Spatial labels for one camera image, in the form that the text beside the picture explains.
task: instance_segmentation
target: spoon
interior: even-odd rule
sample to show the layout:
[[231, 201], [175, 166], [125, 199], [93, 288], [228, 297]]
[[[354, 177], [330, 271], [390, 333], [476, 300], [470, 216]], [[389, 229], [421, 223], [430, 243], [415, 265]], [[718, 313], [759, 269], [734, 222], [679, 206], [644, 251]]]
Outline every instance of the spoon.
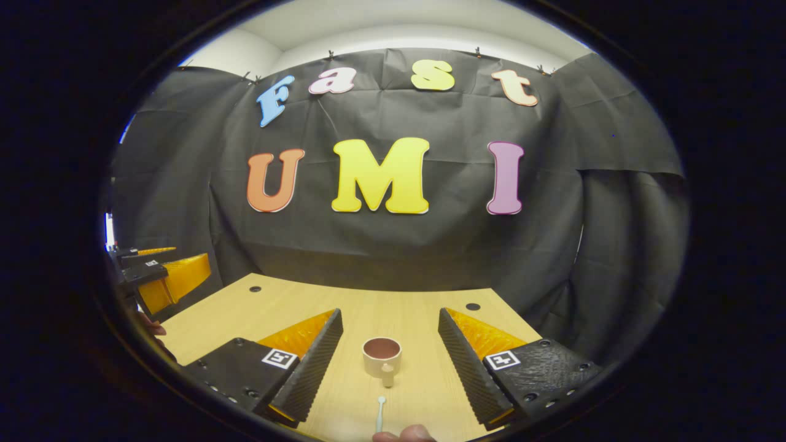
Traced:
[[385, 396], [380, 396], [380, 413], [376, 416], [376, 432], [382, 431], [382, 404], [385, 403]]

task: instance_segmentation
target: human hand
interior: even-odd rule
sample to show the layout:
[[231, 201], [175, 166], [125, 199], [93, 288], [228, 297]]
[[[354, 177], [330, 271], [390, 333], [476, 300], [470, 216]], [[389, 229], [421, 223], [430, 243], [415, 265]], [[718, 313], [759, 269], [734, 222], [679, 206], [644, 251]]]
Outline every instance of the human hand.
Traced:
[[139, 320], [141, 321], [142, 325], [145, 327], [145, 329], [148, 332], [150, 332], [150, 334], [152, 334], [153, 336], [167, 336], [167, 331], [163, 329], [161, 322], [150, 321], [150, 318], [148, 318], [147, 315], [142, 313], [141, 311], [137, 311], [137, 316], [139, 317]]
[[432, 435], [428, 434], [426, 427], [421, 424], [410, 425], [401, 432], [401, 436], [382, 431], [371, 436], [372, 442], [436, 442]]
[[177, 362], [178, 359], [174, 357], [172, 352], [167, 350], [167, 347], [164, 346], [163, 341], [161, 341], [161, 339], [156, 337], [156, 336], [167, 336], [167, 331], [163, 328], [161, 322], [151, 321], [150, 318], [148, 318], [147, 315], [141, 311], [137, 311], [137, 317], [139, 318], [139, 321], [141, 322], [142, 326], [145, 327], [145, 331], [147, 331], [150, 337], [156, 341], [156, 344], [158, 344], [158, 346], [161, 347], [161, 350], [163, 350], [163, 352], [166, 353], [167, 356], [172, 358], [173, 361]]

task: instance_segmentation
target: pink letter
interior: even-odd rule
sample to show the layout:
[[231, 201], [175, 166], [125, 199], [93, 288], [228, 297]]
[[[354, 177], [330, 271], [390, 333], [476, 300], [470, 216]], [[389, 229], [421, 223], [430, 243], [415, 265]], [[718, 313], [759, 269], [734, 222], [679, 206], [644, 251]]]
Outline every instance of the pink letter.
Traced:
[[519, 201], [519, 158], [524, 149], [509, 142], [490, 142], [494, 155], [494, 197], [486, 210], [491, 215], [515, 215], [521, 212]]
[[308, 91], [312, 94], [324, 94], [326, 92], [341, 94], [347, 92], [354, 87], [352, 80], [357, 73], [358, 71], [355, 71], [353, 68], [335, 68], [324, 71], [322, 74], [319, 74], [321, 79], [313, 82], [308, 87]]

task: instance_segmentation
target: wooden table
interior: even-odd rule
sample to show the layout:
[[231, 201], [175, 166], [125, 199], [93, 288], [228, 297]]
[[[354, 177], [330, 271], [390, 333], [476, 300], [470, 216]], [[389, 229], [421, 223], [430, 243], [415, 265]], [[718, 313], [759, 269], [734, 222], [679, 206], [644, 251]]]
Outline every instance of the wooden table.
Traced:
[[[254, 285], [262, 290], [249, 291]], [[479, 304], [480, 309], [470, 311], [468, 303]], [[330, 442], [368, 442], [375, 431], [377, 397], [385, 396], [384, 431], [398, 434], [420, 423], [439, 442], [470, 440], [489, 432], [472, 413], [437, 333], [442, 307], [488, 322], [526, 342], [541, 339], [491, 289], [381, 292], [249, 274], [166, 321], [167, 336], [161, 340], [186, 365], [234, 337], [258, 341], [340, 308], [343, 336], [308, 419], [297, 430]], [[402, 346], [402, 367], [390, 389], [363, 370], [362, 343], [377, 336], [392, 337]]]

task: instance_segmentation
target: black fabric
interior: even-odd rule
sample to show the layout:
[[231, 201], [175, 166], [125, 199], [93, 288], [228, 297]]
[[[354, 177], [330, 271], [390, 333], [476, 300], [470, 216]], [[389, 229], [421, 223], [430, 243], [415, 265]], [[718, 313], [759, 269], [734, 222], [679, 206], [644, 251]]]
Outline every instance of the black fabric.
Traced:
[[[453, 67], [452, 90], [415, 90], [420, 59]], [[345, 94], [311, 95], [329, 68], [358, 70]], [[490, 74], [531, 81], [519, 106]], [[285, 111], [259, 127], [256, 98], [293, 75]], [[424, 138], [424, 215], [363, 204], [334, 212], [339, 157], [364, 140], [381, 162], [393, 142]], [[517, 215], [490, 215], [492, 141], [521, 145]], [[295, 193], [276, 213], [246, 201], [248, 158], [304, 149]], [[286, 69], [259, 82], [177, 70], [134, 118], [114, 164], [120, 246], [208, 252], [213, 275], [163, 316], [250, 272], [360, 289], [491, 287], [539, 333], [600, 364], [641, 341], [668, 302], [688, 226], [681, 165], [666, 128], [596, 55], [552, 77], [451, 50], [371, 50]], [[279, 187], [281, 162], [266, 192]]]

